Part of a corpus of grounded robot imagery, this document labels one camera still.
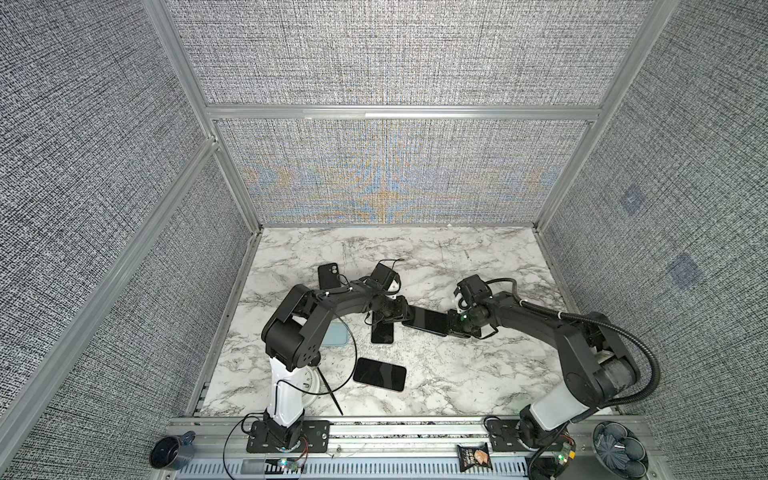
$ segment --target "smartphone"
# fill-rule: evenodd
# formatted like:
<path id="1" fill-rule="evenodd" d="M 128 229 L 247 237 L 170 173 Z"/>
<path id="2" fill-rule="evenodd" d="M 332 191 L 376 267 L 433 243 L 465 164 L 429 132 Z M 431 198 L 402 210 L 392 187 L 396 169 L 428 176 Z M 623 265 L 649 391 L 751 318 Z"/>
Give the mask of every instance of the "smartphone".
<path id="1" fill-rule="evenodd" d="M 417 330 L 434 333 L 435 335 L 448 336 L 448 316 L 435 310 L 423 309 L 420 306 L 410 306 L 413 311 L 413 320 L 406 320 L 402 324 Z"/>
<path id="2" fill-rule="evenodd" d="M 371 325 L 371 343 L 392 344 L 395 342 L 395 324 L 381 323 L 382 313 L 373 313 L 373 324 Z"/>
<path id="3" fill-rule="evenodd" d="M 353 380 L 366 385 L 402 392 L 406 387 L 406 368 L 379 360 L 360 358 L 355 364 Z"/>

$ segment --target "black smartphone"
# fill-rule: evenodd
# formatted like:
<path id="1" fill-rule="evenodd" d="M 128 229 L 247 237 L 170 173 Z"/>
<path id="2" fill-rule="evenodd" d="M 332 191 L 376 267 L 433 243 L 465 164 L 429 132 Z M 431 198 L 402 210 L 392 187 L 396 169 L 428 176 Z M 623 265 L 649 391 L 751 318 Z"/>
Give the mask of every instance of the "black smartphone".
<path id="1" fill-rule="evenodd" d="M 406 387 L 406 368 L 379 360 L 360 358 L 357 359 L 352 378 L 358 383 L 402 392 Z"/>
<path id="2" fill-rule="evenodd" d="M 373 313 L 373 324 L 371 325 L 371 343 L 392 344 L 395 342 L 395 324 L 381 323 L 382 313 Z"/>
<path id="3" fill-rule="evenodd" d="M 448 336 L 448 316 L 435 310 L 423 309 L 420 306 L 410 306 L 413 311 L 413 320 L 406 320 L 402 324 L 417 330 L 434 333 L 435 335 Z"/>

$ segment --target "blue square patch on wall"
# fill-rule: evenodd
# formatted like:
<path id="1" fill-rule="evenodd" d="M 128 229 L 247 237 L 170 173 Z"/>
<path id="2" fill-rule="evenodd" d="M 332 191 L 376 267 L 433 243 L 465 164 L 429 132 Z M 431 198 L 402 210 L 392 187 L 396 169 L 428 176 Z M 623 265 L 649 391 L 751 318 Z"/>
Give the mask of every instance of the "blue square patch on wall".
<path id="1" fill-rule="evenodd" d="M 701 280 L 701 270 L 688 253 L 681 253 L 667 266 L 667 273 L 680 290 L 688 290 Z"/>
<path id="2" fill-rule="evenodd" d="M 619 203 L 627 211 L 627 214 L 632 217 L 640 211 L 640 208 L 645 203 L 645 195 L 640 190 L 640 186 L 632 182 L 624 196 L 619 200 Z"/>

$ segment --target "gray fabric wall panel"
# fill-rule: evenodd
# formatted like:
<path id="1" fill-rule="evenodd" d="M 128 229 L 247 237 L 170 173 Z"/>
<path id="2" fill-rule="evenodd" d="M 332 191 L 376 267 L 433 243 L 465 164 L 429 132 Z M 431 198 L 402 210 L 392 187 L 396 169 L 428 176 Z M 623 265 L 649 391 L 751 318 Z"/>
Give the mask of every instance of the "gray fabric wall panel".
<path id="1" fill-rule="evenodd" d="M 652 0 L 168 0 L 211 103 L 599 104 Z"/>
<path id="2" fill-rule="evenodd" d="M 764 478 L 768 4 L 683 0 L 544 232 L 582 311 L 658 353 L 675 478 Z"/>
<path id="3" fill-rule="evenodd" d="M 266 223 L 533 222 L 583 121 L 222 120 Z"/>
<path id="4" fill-rule="evenodd" d="M 148 453 L 184 413 L 249 237 L 208 161 L 3 478 L 148 477 Z"/>
<path id="5" fill-rule="evenodd" d="M 204 139 L 140 0 L 2 8 L 0 415 Z"/>

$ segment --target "black snack package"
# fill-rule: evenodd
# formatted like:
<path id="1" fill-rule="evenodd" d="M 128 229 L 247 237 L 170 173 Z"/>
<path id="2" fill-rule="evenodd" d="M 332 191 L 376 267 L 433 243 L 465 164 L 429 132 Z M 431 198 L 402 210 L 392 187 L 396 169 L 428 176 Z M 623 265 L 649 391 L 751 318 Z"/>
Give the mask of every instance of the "black snack package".
<path id="1" fill-rule="evenodd" d="M 482 447 L 476 449 L 461 445 L 457 445 L 456 448 L 458 449 L 458 466 L 462 472 L 475 465 L 493 470 L 491 456 L 488 454 L 488 443 L 484 443 Z"/>

